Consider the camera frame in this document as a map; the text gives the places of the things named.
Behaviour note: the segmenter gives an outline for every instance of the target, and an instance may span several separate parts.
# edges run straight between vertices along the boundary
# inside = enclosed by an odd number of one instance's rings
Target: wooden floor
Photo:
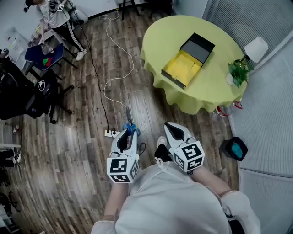
[[[139,141],[146,143],[142,167],[154,163],[163,124],[175,122],[186,126],[201,141],[206,153],[205,166],[238,189],[237,164],[218,150],[224,139],[232,137],[228,119],[205,110],[187,115],[177,106],[169,106],[164,92],[153,87],[152,74],[143,70],[143,36],[154,21],[165,15],[156,13],[149,19],[150,11],[140,12],[138,17],[133,10],[127,11],[124,21],[114,20],[109,28],[114,40],[133,56],[135,68],[128,78],[111,82],[106,94],[131,108],[133,121],[141,130]],[[108,21],[96,18],[84,26],[102,89],[107,80],[124,76],[131,69],[130,58],[107,38],[107,24]],[[85,45],[82,34],[80,39]],[[112,139],[104,137],[107,122],[90,53],[83,61],[74,63],[78,70],[63,64],[60,71],[64,87],[75,86],[65,98],[65,105],[74,114],[70,116],[58,109],[56,125],[49,124],[48,116],[24,116],[21,144],[27,166],[25,171],[8,169],[11,186],[0,188],[5,193],[13,191],[17,198],[21,212],[13,217],[24,233],[45,230],[51,234],[87,234],[103,215],[110,191],[105,162]],[[124,107],[103,95],[102,101],[110,128],[121,130],[127,122]]]

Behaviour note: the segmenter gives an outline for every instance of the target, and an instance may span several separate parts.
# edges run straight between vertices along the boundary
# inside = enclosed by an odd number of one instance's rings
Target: red object
[[[46,67],[51,66],[52,60],[53,60],[53,58],[48,58],[48,61],[47,61],[47,63],[46,63],[45,66],[46,66]]]

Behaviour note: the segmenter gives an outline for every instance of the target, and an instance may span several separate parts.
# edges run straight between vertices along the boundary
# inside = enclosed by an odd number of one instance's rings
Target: white lamp
[[[257,37],[244,47],[244,50],[248,57],[255,63],[258,63],[261,60],[261,58],[265,55],[268,49],[269,47],[267,43],[261,37]]]

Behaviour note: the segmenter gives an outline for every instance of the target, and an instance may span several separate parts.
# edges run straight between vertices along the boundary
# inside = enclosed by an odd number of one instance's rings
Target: white shirt
[[[65,8],[63,8],[63,11],[57,11],[56,13],[50,12],[48,0],[44,0],[43,4],[37,5],[37,15],[40,20],[43,18],[47,18],[51,28],[57,28],[62,26],[67,21],[69,21],[70,18]]]
[[[260,234],[246,195],[233,191],[220,199],[165,162],[138,173],[117,222],[96,222],[92,234],[229,234],[224,211],[237,217],[246,234]]]

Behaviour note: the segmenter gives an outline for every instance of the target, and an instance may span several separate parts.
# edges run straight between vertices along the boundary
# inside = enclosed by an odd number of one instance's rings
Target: yellow-green tablecloth
[[[163,76],[161,70],[194,32],[215,44],[215,47],[183,90]],[[168,104],[177,103],[181,111],[188,114],[196,114],[200,108],[212,112],[218,105],[228,106],[233,100],[241,98],[246,83],[240,88],[230,86],[226,76],[228,63],[242,57],[240,47],[226,32],[210,22],[191,16],[170,16],[153,23],[143,38],[141,50],[144,69],[154,75],[154,86],[165,90]]]

